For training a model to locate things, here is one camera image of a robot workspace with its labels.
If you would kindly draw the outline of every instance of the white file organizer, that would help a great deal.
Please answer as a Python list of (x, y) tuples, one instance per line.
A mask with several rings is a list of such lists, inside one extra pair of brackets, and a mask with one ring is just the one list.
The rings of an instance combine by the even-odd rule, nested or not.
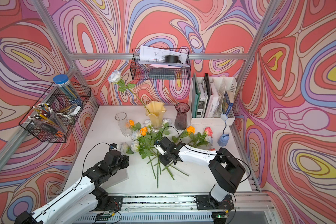
[[(202, 83), (204, 77), (197, 77), (198, 83)], [(215, 87), (218, 89), (219, 94), (224, 94), (225, 91), (232, 91), (235, 95), (235, 90), (237, 88), (237, 81), (234, 77), (209, 77), (210, 81), (213, 81)], [(191, 83), (190, 92), (189, 92), (189, 106), (192, 105), (192, 92), (193, 85)], [(217, 110), (214, 112), (214, 116), (219, 116), (219, 118), (192, 118), (192, 112), (188, 112), (188, 124), (189, 125), (225, 125), (224, 121), (220, 118), (222, 114), (221, 105), (224, 97), (220, 98), (219, 105)], [(232, 125), (234, 123), (235, 117), (233, 110), (230, 110), (228, 114), (228, 120), (226, 120), (227, 125)]]

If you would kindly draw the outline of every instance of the white rose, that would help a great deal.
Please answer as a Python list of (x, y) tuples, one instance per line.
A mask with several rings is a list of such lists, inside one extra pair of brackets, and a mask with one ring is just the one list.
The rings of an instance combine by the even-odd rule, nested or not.
[(139, 142), (137, 140), (134, 140), (132, 142), (131, 150), (132, 150), (132, 152), (138, 152), (139, 151)]
[(209, 142), (210, 144), (213, 144), (213, 138), (210, 136), (205, 137), (205, 141)]
[(131, 134), (131, 139), (132, 139), (132, 140), (137, 140), (139, 137), (141, 137), (141, 133), (139, 133), (138, 130), (136, 130), (135, 132), (133, 132), (133, 133)]
[(126, 142), (121, 142), (120, 152), (122, 155), (126, 154), (126, 151), (128, 150), (128, 144)]
[(121, 72), (114, 70), (112, 74), (107, 78), (110, 83), (117, 83), (122, 79)]
[(169, 125), (172, 123), (171, 119), (163, 119), (163, 124), (168, 123)]
[(152, 121), (150, 121), (150, 119), (144, 122), (144, 126), (148, 127), (148, 125), (152, 125)]

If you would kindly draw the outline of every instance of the colorful swirl pattern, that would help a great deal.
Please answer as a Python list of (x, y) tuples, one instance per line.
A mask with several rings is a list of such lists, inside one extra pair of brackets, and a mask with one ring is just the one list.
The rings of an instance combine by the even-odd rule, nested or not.
[[(22, 116), (52, 78), (67, 70), (31, 1), (0, 1), (0, 149), (21, 128)], [(60, 190), (94, 111), (89, 101), (65, 144), (27, 136), (0, 172), (0, 223), (13, 223), (18, 214), (44, 205)]]
[[(69, 50), (74, 53), (130, 53), (140, 45), (160, 48), (188, 47), (191, 53), (246, 53), (260, 25), (267, 2), (163, 1), (127, 3), (108, 0), (71, 0), (48, 6)], [(101, 105), (140, 104), (129, 93), (117, 92), (107, 82), (115, 69), (131, 81), (130, 61), (79, 60)], [(242, 60), (194, 60), (192, 74), (236, 76)], [(142, 100), (166, 104), (188, 101), (187, 81), (135, 81)]]
[(336, 224), (336, 1), (282, 1), (234, 113), (283, 223)]

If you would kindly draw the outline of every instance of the yellow vase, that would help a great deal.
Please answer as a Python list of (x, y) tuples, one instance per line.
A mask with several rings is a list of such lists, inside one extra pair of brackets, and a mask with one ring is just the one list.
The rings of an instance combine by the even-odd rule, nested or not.
[(164, 103), (152, 101), (146, 105), (148, 110), (146, 109), (146, 115), (149, 117), (150, 121), (152, 122), (153, 128), (157, 129), (162, 125), (163, 114), (167, 111), (164, 108)]

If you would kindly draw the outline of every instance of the black wire basket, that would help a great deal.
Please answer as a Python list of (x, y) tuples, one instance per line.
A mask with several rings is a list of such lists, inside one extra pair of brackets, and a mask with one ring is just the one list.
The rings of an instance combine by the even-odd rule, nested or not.
[(134, 80), (146, 80), (146, 79), (163, 79), (163, 80), (189, 80), (191, 76), (191, 63), (189, 60), (188, 48), (162, 48), (164, 50), (175, 51), (180, 53), (186, 53), (187, 59), (183, 64), (189, 65), (188, 67), (180, 68), (153, 68), (149, 64), (139, 63), (139, 48), (132, 49), (133, 58), (131, 62), (131, 75)]
[[(38, 126), (32, 124), (31, 122), (23, 122), (27, 120), (27, 116), (30, 112), (34, 114), (36, 113), (32, 109), (29, 110), (25, 114), (25, 116), (21, 119), (19, 125), (22, 128), (26, 129), (33, 136), (35, 136), (37, 139), (39, 139), (41, 142), (66, 143), (67, 138), (70, 136), (73, 128), (75, 127), (77, 119), (80, 117), (82, 110), (84, 109), (87, 101), (89, 100), (91, 96), (91, 89), (89, 87), (83, 86), (75, 82), (72, 82), (72, 85), (75, 87), (78, 94), (80, 95), (80, 98), (82, 99), (81, 109), (78, 111), (78, 113), (75, 116), (58, 113), (58, 111), (60, 111), (61, 109), (64, 109), (72, 105), (72, 103), (69, 101), (67, 96), (59, 88), (56, 88), (54, 90), (54, 93), (45, 102), (45, 103), (49, 103), (49, 106), (56, 112), (58, 118), (61, 119), (62, 123), (66, 126), (67, 132), (65, 134), (59, 134), (57, 132), (51, 132), (51, 131), (39, 128)], [(46, 95), (49, 90), (50, 90), (50, 87), (46, 90), (43, 96)]]

